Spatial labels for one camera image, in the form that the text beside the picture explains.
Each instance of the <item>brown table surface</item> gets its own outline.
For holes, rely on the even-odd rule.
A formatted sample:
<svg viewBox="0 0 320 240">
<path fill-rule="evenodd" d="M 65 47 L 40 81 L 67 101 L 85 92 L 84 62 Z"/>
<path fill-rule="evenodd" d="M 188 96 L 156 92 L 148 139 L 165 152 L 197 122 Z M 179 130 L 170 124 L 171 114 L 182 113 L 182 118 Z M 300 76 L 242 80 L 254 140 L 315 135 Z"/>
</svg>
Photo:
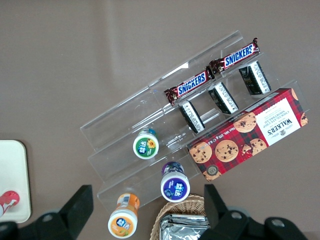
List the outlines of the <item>brown table surface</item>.
<svg viewBox="0 0 320 240">
<path fill-rule="evenodd" d="M 255 220 L 284 217 L 320 239 L 319 12 L 319 0 L 1 1 L 0 138 L 26 145 L 32 198 L 21 226 L 91 184 L 94 211 L 78 239 L 113 239 L 80 127 L 240 30 L 247 41 L 259 38 L 282 85 L 299 81 L 309 124 L 214 184 Z M 191 192 L 202 195 L 205 183 L 198 175 Z M 140 209 L 132 240 L 149 239 L 165 203 Z"/>
</svg>

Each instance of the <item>cookie box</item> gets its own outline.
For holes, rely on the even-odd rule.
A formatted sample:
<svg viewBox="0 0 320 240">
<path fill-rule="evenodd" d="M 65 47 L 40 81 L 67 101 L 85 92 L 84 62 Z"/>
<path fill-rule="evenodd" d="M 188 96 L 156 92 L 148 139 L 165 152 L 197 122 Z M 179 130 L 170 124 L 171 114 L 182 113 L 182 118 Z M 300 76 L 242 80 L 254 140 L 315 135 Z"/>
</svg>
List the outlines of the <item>cookie box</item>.
<svg viewBox="0 0 320 240">
<path fill-rule="evenodd" d="M 279 88 L 187 145 L 208 181 L 306 125 L 293 88 Z"/>
</svg>

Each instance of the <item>sunflower logo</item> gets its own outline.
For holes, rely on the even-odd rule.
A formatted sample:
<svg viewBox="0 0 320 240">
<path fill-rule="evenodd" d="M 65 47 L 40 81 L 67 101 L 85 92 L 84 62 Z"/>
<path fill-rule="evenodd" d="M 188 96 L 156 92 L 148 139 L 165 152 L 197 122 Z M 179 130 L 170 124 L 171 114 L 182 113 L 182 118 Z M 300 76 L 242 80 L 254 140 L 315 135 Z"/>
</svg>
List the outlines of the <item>sunflower logo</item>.
<svg viewBox="0 0 320 240">
<path fill-rule="evenodd" d="M 156 147 L 156 143 L 152 139 L 148 140 L 147 145 L 150 149 L 154 149 Z"/>
</svg>

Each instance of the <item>snickers bar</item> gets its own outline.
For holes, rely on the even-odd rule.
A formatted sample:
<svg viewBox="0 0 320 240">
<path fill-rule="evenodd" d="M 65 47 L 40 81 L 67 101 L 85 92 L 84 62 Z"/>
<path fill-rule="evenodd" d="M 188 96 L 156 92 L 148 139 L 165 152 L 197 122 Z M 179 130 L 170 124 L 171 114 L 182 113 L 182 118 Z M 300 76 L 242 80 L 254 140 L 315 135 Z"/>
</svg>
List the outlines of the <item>snickers bar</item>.
<svg viewBox="0 0 320 240">
<path fill-rule="evenodd" d="M 210 79 L 214 79 L 212 71 L 209 66 L 205 68 L 205 71 L 189 78 L 188 80 L 180 83 L 178 86 L 174 86 L 164 91 L 169 103 L 172 105 L 174 101 L 181 98 L 182 96 L 190 93 L 194 89 L 200 87 L 201 85 L 207 83 Z"/>
<path fill-rule="evenodd" d="M 225 56 L 224 58 L 218 58 L 209 63 L 209 66 L 213 74 L 220 74 L 221 72 L 227 70 L 231 66 L 255 55 L 259 54 L 260 50 L 258 47 L 258 39 L 254 38 L 253 41 L 241 48 L 240 50 Z"/>
</svg>

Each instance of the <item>small plastic bottle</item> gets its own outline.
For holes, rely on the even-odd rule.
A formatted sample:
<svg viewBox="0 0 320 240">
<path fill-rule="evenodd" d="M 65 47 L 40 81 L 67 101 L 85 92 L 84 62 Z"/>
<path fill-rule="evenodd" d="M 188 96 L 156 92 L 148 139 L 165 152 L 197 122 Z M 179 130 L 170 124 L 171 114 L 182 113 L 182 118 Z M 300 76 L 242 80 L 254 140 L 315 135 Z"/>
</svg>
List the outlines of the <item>small plastic bottle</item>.
<svg viewBox="0 0 320 240">
<path fill-rule="evenodd" d="M 181 202 L 189 196 L 189 180 L 180 163 L 171 161 L 163 166 L 161 193 L 166 200 L 172 203 Z"/>
<path fill-rule="evenodd" d="M 133 151 L 141 159 L 151 159 L 159 151 L 156 132 L 151 128 L 142 129 L 133 142 Z"/>
<path fill-rule="evenodd" d="M 139 198 L 132 193 L 122 194 L 118 200 L 116 209 L 108 222 L 109 232 L 118 239 L 131 237 L 138 224 Z"/>
</svg>

